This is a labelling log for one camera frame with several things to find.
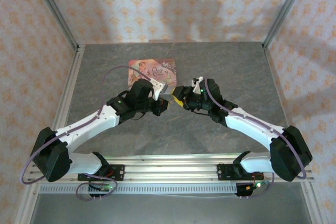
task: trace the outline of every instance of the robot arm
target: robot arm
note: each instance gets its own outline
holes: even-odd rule
[[[52,138],[59,138],[42,150],[34,163],[49,182],[62,178],[65,174],[88,173],[104,176],[107,162],[99,153],[79,154],[73,151],[109,128],[131,119],[136,113],[152,112],[160,114],[167,109],[168,102],[159,98],[166,86],[151,79],[136,81],[130,91],[124,91],[110,99],[99,111],[57,131],[49,127],[40,131],[32,153]]]
[[[229,170],[228,180],[231,180],[232,176],[240,178],[254,172],[275,172],[280,178],[292,181],[301,172],[301,168],[293,151],[280,135],[283,135],[293,146],[304,167],[310,163],[312,155],[296,127],[289,126],[285,129],[248,114],[238,105],[224,100],[213,79],[208,79],[207,82],[208,90],[203,77],[193,79],[190,87],[176,87],[172,93],[175,101],[191,112],[200,109],[206,110],[214,122],[244,133],[269,151],[257,154],[242,153],[235,160],[234,167],[224,167]],[[210,98],[207,91],[225,110]]]

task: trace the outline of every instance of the gray table surface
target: gray table surface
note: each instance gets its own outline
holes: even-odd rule
[[[177,85],[199,76],[213,78],[224,99],[267,122],[286,126],[268,62],[259,42],[200,42],[164,44],[87,45],[73,93],[68,123],[96,111],[99,87],[112,67],[133,59],[174,58]],[[118,69],[103,89],[109,100],[127,89],[128,71]],[[171,102],[157,117],[146,114],[128,120],[81,145],[76,152],[104,156],[262,152],[264,147],[210,118],[183,110]]]

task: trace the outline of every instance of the patterned wall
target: patterned wall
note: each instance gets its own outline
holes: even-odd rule
[[[336,223],[336,0],[296,0],[270,47],[289,120],[304,133]]]
[[[56,0],[80,44],[263,41],[285,0]]]
[[[74,55],[44,0],[0,0],[0,216],[13,223],[19,173],[51,125]]]

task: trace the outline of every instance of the floral wallpaper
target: floral wallpaper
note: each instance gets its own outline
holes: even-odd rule
[[[330,223],[336,223],[336,0],[296,0],[270,46],[288,119],[303,131]]]
[[[44,0],[0,0],[0,216],[14,223],[19,173],[52,124],[74,56]]]
[[[285,0],[56,0],[79,44],[263,41]]]

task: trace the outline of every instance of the yellow object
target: yellow object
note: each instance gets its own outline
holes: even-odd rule
[[[180,101],[179,99],[177,99],[177,98],[173,95],[174,90],[172,91],[172,96],[174,97],[175,102],[177,102],[178,105],[180,105],[181,107],[183,107],[183,102]]]

